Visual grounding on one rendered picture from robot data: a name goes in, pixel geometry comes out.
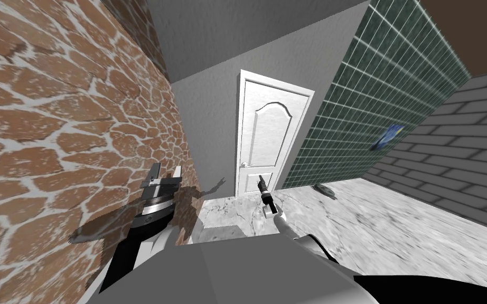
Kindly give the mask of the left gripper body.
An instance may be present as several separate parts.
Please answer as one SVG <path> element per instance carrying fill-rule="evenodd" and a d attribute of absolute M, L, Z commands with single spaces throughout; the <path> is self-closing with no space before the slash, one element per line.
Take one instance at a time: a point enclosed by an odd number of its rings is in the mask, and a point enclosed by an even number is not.
<path fill-rule="evenodd" d="M 140 202 L 145 208 L 163 208 L 174 204 L 174 195 L 179 190 L 182 177 L 158 178 L 143 182 Z"/>

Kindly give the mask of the dark flat object on floor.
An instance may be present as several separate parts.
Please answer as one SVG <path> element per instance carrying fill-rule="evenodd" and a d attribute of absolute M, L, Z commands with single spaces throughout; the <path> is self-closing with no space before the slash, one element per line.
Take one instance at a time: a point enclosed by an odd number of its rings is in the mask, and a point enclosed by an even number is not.
<path fill-rule="evenodd" d="M 329 197 L 332 200 L 336 200 L 335 192 L 333 192 L 329 187 L 325 186 L 324 184 L 313 184 L 312 188 L 323 194 L 326 197 Z"/>

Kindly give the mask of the blue picture on wall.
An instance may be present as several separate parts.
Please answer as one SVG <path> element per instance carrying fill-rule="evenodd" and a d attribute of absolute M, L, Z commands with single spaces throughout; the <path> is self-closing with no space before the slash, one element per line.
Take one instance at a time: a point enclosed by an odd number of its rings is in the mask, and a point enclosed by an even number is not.
<path fill-rule="evenodd" d="M 376 142 L 370 147 L 370 151 L 381 150 L 385 147 L 391 140 L 393 140 L 405 126 L 402 125 L 391 125 L 387 130 L 376 140 Z"/>

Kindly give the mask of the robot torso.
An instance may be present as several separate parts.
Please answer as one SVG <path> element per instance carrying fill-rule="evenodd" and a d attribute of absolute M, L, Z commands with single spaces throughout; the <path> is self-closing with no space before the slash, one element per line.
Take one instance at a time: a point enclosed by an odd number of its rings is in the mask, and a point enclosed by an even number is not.
<path fill-rule="evenodd" d="M 87 304 L 378 304 L 310 237 L 164 248 Z"/>

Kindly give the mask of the white panelled door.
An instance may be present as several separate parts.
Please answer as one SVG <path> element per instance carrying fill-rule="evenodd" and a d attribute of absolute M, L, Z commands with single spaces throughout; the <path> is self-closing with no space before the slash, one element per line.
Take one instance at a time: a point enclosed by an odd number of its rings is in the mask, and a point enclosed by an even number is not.
<path fill-rule="evenodd" d="M 314 91 L 240 71 L 235 197 L 259 192 L 259 175 L 275 189 Z M 249 167 L 243 168 L 242 162 Z"/>

